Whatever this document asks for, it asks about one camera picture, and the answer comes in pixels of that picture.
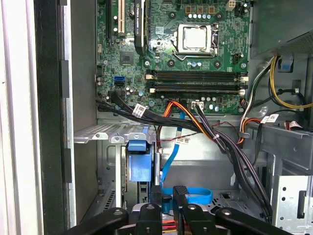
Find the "black cable bundle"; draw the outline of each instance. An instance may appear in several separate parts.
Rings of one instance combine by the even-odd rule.
[[[163,117],[158,114],[153,113],[152,111],[145,110],[143,116],[141,118],[134,117],[132,115],[134,107],[129,106],[122,100],[116,92],[112,93],[111,100],[113,103],[117,104],[122,110],[118,110],[111,106],[110,104],[102,101],[97,100],[97,105],[99,109],[104,109],[111,111],[113,113],[119,114],[125,118],[128,118],[133,121],[137,121],[144,124],[149,124],[153,126],[175,126],[175,127],[182,127],[185,129],[189,129],[195,132],[202,132],[200,128],[196,125],[196,120],[186,120],[186,119],[179,119],[179,118],[170,118],[170,117]],[[221,132],[220,130],[214,129],[209,124],[208,120],[206,119],[203,111],[200,109],[199,106],[195,106],[195,110],[197,111],[201,123],[202,128],[205,130],[205,133],[209,135],[211,140],[215,142],[221,152],[226,154],[229,160],[233,163],[234,171],[236,174],[236,178],[238,179],[240,185],[245,190],[247,195],[249,195],[262,209],[265,220],[270,223],[272,217],[272,208],[269,203],[269,199],[266,195],[265,189],[262,186],[262,183],[253,167],[251,162],[249,161],[248,157],[244,154],[244,152],[237,146],[237,144],[226,134]],[[250,182],[246,170],[252,176],[255,182],[255,188],[253,187],[252,183]]]

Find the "motherboard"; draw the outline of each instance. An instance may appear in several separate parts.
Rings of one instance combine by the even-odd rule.
[[[241,114],[249,0],[105,0],[97,5],[97,95],[163,113],[171,100]]]

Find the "pcie slot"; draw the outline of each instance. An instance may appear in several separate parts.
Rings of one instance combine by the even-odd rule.
[[[111,39],[111,21],[112,18],[112,0],[106,0],[106,37],[107,40]]]

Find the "blue sata port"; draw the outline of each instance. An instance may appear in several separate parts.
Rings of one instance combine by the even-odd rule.
[[[114,83],[125,83],[125,76],[114,76]]]

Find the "pci slot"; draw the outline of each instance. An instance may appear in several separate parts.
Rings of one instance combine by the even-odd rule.
[[[118,33],[125,34],[125,0],[118,0]]]

